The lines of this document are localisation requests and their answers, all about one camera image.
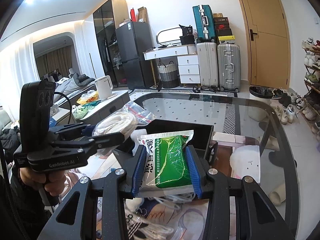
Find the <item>ceiling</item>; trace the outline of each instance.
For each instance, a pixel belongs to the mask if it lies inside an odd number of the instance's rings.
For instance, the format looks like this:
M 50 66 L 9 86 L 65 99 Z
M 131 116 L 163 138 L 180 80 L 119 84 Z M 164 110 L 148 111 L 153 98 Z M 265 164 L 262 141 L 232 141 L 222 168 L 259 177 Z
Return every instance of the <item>ceiling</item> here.
M 37 30 L 86 19 L 107 0 L 24 0 L 0 40 L 0 50 Z
M 40 57 L 46 53 L 60 49 L 69 45 L 73 45 L 71 37 L 66 35 L 55 35 L 41 41 L 37 41 L 33 44 L 33 52 L 35 57 Z

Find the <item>hand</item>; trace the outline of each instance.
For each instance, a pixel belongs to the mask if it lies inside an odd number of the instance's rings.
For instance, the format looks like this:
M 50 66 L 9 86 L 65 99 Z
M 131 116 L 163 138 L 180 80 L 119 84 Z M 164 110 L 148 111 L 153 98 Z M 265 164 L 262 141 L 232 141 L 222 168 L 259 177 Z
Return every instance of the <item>hand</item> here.
M 34 172 L 31 168 L 20 168 L 20 177 L 23 183 L 38 190 L 38 183 L 44 184 L 46 182 L 45 174 Z M 50 193 L 51 196 L 58 196 L 64 189 L 64 182 L 66 176 L 64 171 L 55 171 L 48 175 L 49 183 L 44 186 L 44 189 Z

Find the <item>white suitcase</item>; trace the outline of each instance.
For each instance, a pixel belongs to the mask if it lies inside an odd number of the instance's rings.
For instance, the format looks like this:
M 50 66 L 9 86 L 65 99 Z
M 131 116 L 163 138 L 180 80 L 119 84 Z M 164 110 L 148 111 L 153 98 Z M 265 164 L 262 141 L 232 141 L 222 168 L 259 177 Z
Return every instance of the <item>white suitcase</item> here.
M 200 71 L 200 83 L 202 86 L 218 86 L 218 57 L 217 44 L 203 42 L 197 44 L 197 53 Z

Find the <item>black refrigerator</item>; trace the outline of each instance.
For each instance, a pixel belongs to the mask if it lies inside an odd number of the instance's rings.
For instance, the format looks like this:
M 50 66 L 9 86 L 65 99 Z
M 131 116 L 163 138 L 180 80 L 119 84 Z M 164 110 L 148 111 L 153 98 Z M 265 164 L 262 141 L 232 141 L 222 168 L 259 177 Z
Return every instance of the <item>black refrigerator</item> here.
M 116 29 L 116 36 L 128 88 L 152 86 L 151 64 L 143 56 L 152 48 L 148 23 L 128 22 Z

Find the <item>black cable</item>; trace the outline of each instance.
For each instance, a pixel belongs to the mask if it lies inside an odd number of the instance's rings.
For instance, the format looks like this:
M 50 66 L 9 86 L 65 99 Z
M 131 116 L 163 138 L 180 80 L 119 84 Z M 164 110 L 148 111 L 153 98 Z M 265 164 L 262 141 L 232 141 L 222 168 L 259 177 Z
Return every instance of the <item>black cable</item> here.
M 4 150 L 2 148 L 2 143 L 0 142 L 0 162 L 1 162 L 1 168 L 2 168 L 2 172 L 3 172 L 3 177 L 4 177 L 4 184 L 5 184 L 5 191 L 7 193 L 8 196 L 8 200 L 9 200 L 9 204 L 12 210 L 12 214 L 13 217 L 16 221 L 16 224 L 22 234 L 22 236 L 26 239 L 26 240 L 30 240 L 30 237 L 28 235 L 28 233 L 26 232 L 22 221 L 20 219 L 20 216 L 18 214 L 16 205 L 14 203 L 13 197 L 12 197 L 12 192 L 11 192 L 11 186 L 9 183 L 9 175 L 8 175 L 8 171 L 7 171 L 7 164 L 5 162 L 5 156 L 4 156 Z
M 63 97 L 68 101 L 69 106 L 70 106 L 70 114 L 69 114 L 68 124 L 70 124 L 71 115 L 72 115 L 72 105 L 71 105 L 70 99 L 69 99 L 65 94 L 63 94 L 63 93 L 61 93 L 61 92 L 55 92 L 54 94 L 55 94 L 55 95 L 61 95 L 61 96 L 63 96 Z

